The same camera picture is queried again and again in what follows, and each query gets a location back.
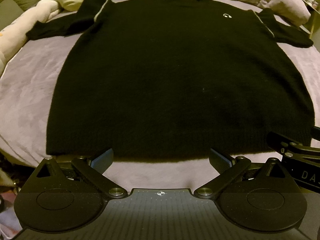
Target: black device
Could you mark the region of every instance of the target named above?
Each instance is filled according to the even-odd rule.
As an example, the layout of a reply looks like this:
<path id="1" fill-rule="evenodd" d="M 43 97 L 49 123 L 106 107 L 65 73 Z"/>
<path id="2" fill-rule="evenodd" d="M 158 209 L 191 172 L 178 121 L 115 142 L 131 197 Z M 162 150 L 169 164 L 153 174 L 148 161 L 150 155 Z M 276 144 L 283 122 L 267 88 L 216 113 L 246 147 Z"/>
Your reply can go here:
<path id="1" fill-rule="evenodd" d="M 317 140 L 319 131 L 312 130 Z M 306 160 L 305 151 L 320 149 L 273 132 L 267 143 L 282 161 L 252 163 L 211 149 L 210 164 L 220 175 L 193 194 L 189 188 L 134 188 L 129 195 L 102 175 L 112 164 L 112 149 L 74 158 L 69 167 L 44 159 L 15 200 L 23 230 L 14 239 L 310 239 L 299 230 L 307 200 L 297 182 L 310 184 L 301 172 L 310 174 L 319 163 Z"/>

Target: folded sleeve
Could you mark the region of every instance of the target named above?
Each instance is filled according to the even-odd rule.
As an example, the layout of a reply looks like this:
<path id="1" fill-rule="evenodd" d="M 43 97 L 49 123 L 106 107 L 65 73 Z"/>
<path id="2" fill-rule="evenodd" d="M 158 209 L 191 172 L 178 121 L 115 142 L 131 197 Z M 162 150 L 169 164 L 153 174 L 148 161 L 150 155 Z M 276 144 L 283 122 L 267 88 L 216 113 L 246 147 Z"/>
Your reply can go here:
<path id="1" fill-rule="evenodd" d="M 313 45 L 313 41 L 304 31 L 278 22 L 270 8 L 266 8 L 256 15 L 272 32 L 276 42 L 287 43 L 299 48 L 309 48 Z"/>
<path id="2" fill-rule="evenodd" d="M 84 0 L 76 13 L 69 14 L 47 23 L 37 21 L 26 33 L 30 40 L 53 36 L 68 36 L 80 33 L 94 24 L 95 15 L 108 0 Z"/>

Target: white logo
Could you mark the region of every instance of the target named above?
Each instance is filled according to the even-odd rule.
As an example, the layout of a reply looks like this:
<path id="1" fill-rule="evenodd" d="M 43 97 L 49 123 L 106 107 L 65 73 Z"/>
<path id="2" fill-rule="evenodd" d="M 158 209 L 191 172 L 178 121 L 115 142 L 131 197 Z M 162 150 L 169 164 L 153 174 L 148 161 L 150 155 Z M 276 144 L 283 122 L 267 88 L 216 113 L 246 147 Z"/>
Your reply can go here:
<path id="1" fill-rule="evenodd" d="M 167 194 L 167 193 L 164 193 L 163 191 L 159 191 L 158 193 L 155 193 L 155 194 L 158 194 L 159 196 L 163 196 L 164 194 Z"/>

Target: metal screw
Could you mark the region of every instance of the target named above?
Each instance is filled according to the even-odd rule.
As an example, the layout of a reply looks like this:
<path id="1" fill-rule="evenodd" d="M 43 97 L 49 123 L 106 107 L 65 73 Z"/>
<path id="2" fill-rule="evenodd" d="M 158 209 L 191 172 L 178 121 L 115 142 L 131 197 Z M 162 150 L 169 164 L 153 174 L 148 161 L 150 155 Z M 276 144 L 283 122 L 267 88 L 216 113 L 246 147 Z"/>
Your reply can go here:
<path id="1" fill-rule="evenodd" d="M 124 193 L 124 190 L 119 187 L 114 187 L 111 190 L 109 190 L 109 194 L 113 196 L 120 196 Z"/>
<path id="2" fill-rule="evenodd" d="M 198 188 L 197 189 L 198 194 L 202 195 L 202 196 L 209 196 L 211 195 L 212 189 L 208 188 L 208 187 L 202 187 L 202 188 Z"/>
<path id="3" fill-rule="evenodd" d="M 293 154 L 292 154 L 292 153 L 285 153 L 285 156 L 287 156 L 287 157 L 292 157 Z"/>

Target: fitted sheet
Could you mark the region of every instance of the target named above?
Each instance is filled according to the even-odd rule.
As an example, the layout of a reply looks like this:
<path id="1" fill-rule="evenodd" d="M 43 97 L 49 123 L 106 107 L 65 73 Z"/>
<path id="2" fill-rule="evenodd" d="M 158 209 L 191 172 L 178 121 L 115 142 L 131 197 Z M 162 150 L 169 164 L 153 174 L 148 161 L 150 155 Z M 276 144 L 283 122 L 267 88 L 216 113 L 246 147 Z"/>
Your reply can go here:
<path id="1" fill-rule="evenodd" d="M 240 1 L 216 1 L 261 11 Z M 286 24 L 280 17 L 276 19 Z M 80 35 L 28 41 L 7 64 L 0 79 L 0 149 L 25 165 L 36 167 L 46 157 L 46 126 L 53 90 L 63 63 Z M 304 49 L 278 45 L 300 71 L 314 104 L 316 126 L 320 126 L 320 53 L 314 46 Z M 311 146 L 320 147 L 320 142 L 313 139 Z M 253 162 L 265 162 L 269 157 L 281 159 L 277 152 L 244 156 Z M 208 159 L 200 159 L 174 163 L 114 162 L 104 175 L 128 192 L 135 187 L 190 188 L 193 192 L 218 173 Z"/>

